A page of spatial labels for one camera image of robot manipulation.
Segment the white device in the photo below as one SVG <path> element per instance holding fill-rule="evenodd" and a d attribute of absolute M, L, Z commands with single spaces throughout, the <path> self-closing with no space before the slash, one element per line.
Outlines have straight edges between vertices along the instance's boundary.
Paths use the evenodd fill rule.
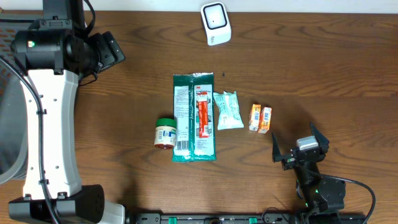
<path fill-rule="evenodd" d="M 208 45 L 222 44 L 231 40 L 231 24 L 223 3 L 205 4 L 200 12 Z"/>
<path fill-rule="evenodd" d="M 52 199 L 58 193 L 72 196 L 81 191 L 75 156 L 75 132 L 73 111 L 78 86 L 78 75 L 68 70 L 63 75 L 54 75 L 52 69 L 29 70 L 26 80 L 40 96 L 45 115 L 44 133 L 44 169 L 49 180 L 48 189 Z M 24 186 L 24 195 L 32 200 L 44 199 L 39 184 L 39 143 L 37 106 L 32 94 L 21 83 L 25 94 L 28 130 L 28 170 Z M 99 224 L 125 224 L 126 210 L 123 205 L 105 200 L 104 213 Z"/>

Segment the red label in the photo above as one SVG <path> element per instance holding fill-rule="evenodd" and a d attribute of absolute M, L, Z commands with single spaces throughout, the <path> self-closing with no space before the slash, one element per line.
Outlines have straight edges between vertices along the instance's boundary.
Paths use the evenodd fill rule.
<path fill-rule="evenodd" d="M 206 101 L 198 102 L 199 109 L 199 138 L 208 138 L 209 135 L 209 121 L 208 121 L 208 105 L 207 105 L 207 93 L 200 93 L 201 99 L 206 95 Z"/>

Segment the small orange box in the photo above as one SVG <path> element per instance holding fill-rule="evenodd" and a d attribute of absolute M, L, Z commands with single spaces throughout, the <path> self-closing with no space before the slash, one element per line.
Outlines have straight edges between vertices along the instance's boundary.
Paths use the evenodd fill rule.
<path fill-rule="evenodd" d="M 249 115 L 249 130 L 257 131 L 260 123 L 261 105 L 253 105 Z"/>
<path fill-rule="evenodd" d="M 260 114 L 259 133 L 265 134 L 271 124 L 272 108 L 264 107 Z"/>

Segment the white packet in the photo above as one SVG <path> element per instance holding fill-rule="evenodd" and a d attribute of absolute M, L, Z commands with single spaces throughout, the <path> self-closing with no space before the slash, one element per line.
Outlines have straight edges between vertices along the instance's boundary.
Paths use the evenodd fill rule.
<path fill-rule="evenodd" d="M 241 114 L 239 112 L 238 97 L 236 91 L 234 93 L 224 94 L 213 93 L 220 115 L 218 116 L 217 130 L 243 128 Z"/>

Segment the white sensor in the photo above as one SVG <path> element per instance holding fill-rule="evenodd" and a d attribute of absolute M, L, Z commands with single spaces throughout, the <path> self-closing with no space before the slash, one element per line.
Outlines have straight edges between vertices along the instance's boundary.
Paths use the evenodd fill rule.
<path fill-rule="evenodd" d="M 206 4 L 202 6 L 200 12 L 208 45 L 222 44 L 231 40 L 231 24 L 223 3 Z"/>

